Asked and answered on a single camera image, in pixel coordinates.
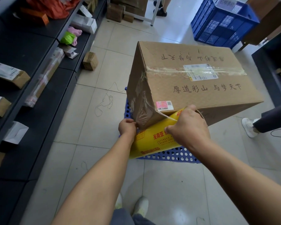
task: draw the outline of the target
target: blue basket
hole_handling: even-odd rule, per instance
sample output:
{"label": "blue basket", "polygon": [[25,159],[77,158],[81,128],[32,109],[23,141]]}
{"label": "blue basket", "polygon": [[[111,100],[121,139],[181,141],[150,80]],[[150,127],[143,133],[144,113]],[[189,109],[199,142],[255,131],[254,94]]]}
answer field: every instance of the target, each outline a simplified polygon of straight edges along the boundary
{"label": "blue basket", "polygon": [[[126,99],[124,118],[132,118],[128,99]],[[201,163],[183,146],[172,148],[166,151],[157,152],[151,155],[146,155],[137,159],[172,161],[180,163]]]}
{"label": "blue basket", "polygon": [[233,48],[259,24],[251,7],[236,0],[203,0],[191,27],[196,41]]}

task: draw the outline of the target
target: hand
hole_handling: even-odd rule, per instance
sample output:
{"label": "hand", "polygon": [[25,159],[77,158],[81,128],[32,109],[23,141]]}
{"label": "hand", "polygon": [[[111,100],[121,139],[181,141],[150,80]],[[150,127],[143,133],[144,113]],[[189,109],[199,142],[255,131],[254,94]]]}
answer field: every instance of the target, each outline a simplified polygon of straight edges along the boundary
{"label": "hand", "polygon": [[127,135],[134,140],[136,135],[136,122],[131,118],[124,118],[119,124],[120,135]]}
{"label": "hand", "polygon": [[206,121],[195,110],[195,105],[186,107],[175,125],[165,127],[166,133],[171,134],[178,144],[187,147],[191,152],[210,140]]}

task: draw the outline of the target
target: yellow plastic wrap roll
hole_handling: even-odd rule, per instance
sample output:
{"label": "yellow plastic wrap roll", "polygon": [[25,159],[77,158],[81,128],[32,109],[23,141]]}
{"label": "yellow plastic wrap roll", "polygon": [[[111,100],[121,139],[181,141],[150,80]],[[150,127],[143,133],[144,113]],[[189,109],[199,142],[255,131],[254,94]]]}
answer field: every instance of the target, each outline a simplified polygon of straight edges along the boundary
{"label": "yellow plastic wrap roll", "polygon": [[131,146],[129,158],[134,159],[179,147],[180,145],[174,140],[172,135],[165,133],[165,127],[174,125],[183,110],[184,109],[181,109],[173,113],[170,118],[165,118],[136,134]]}

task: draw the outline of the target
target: dark pants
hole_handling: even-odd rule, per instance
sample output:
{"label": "dark pants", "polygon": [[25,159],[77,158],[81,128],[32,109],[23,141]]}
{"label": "dark pants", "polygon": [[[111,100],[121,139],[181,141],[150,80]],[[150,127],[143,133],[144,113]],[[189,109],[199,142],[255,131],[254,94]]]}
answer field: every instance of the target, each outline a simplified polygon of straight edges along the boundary
{"label": "dark pants", "polygon": [[261,118],[253,125],[261,133],[281,128],[281,106],[262,113]]}
{"label": "dark pants", "polygon": [[113,211],[110,225],[155,225],[150,220],[144,218],[141,214],[136,214],[133,217],[126,209],[120,208]]}

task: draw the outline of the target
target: gray pants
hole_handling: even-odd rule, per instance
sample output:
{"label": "gray pants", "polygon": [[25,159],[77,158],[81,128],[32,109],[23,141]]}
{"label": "gray pants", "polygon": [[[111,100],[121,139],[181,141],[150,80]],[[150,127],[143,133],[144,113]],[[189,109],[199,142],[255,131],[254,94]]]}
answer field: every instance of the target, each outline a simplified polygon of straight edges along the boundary
{"label": "gray pants", "polygon": [[150,220],[144,218],[141,214],[133,217],[126,209],[120,208],[113,211],[110,225],[155,225]]}

